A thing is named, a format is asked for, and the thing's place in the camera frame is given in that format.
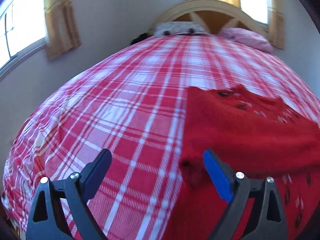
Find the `pillow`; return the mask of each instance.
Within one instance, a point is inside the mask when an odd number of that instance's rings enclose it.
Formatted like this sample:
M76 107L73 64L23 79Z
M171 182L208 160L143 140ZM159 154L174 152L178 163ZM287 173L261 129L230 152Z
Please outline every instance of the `pillow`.
M258 33L254 33L242 28L222 29L219 33L224 38L242 43L251 48L258 49L267 53L273 53L273 47L270 42Z
M209 34L195 22L165 22L154 28L154 36L168 36L178 34Z

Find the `red blanket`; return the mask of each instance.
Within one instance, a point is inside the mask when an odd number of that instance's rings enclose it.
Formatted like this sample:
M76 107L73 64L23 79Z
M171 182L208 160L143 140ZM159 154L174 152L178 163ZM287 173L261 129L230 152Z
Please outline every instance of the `red blanket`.
M242 85L231 90L188 88L180 161L186 184L164 239L206 239L227 205L205 172L202 154L209 148L234 171L255 178L267 175L279 178L276 183L286 205L289 235L297 236L300 231L295 229L296 224L301 223L297 217L303 212L313 212L317 204L314 200L320 199L313 197L319 197L319 190L313 189L307 210L300 189L308 187L308 182L292 185L291 177L286 174L293 172L304 179L301 171L311 171L320 164L319 138L318 125L295 112L281 98L261 97ZM290 193L297 199L288 201ZM241 237L251 205L252 201L248 201L234 239Z

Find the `window sill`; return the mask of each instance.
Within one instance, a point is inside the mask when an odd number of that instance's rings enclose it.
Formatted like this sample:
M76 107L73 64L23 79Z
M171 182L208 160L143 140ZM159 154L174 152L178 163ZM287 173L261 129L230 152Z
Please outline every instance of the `window sill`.
M17 65L19 65L22 61L30 57L32 54L36 53L40 49L44 47L45 41L44 38L39 39L38 41L30 44L28 47L19 51L16 57L9 61L6 65L0 68L0 81Z

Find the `white pillow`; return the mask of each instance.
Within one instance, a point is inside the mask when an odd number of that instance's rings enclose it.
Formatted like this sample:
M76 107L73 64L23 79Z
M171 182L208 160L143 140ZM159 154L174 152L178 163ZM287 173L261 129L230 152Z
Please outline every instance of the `white pillow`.
M209 34L195 22L166 22L159 23L154 28L154 36L168 36L178 34Z

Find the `dark object on pillow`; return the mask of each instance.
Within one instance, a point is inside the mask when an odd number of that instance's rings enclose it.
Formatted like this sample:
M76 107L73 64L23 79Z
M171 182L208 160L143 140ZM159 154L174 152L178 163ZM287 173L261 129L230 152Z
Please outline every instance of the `dark object on pillow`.
M154 27L153 35L155 37L167 36L168 33L170 35L209 34L201 25L195 22L164 22Z
M150 37L150 35L149 35L148 33L143 33L143 34L141 34L138 38L132 40L132 41L130 42L130 45L136 44L136 43L138 43L138 42L140 42L140 41L143 41L143 40L145 40L145 39L147 39L147 38L149 38L149 37Z

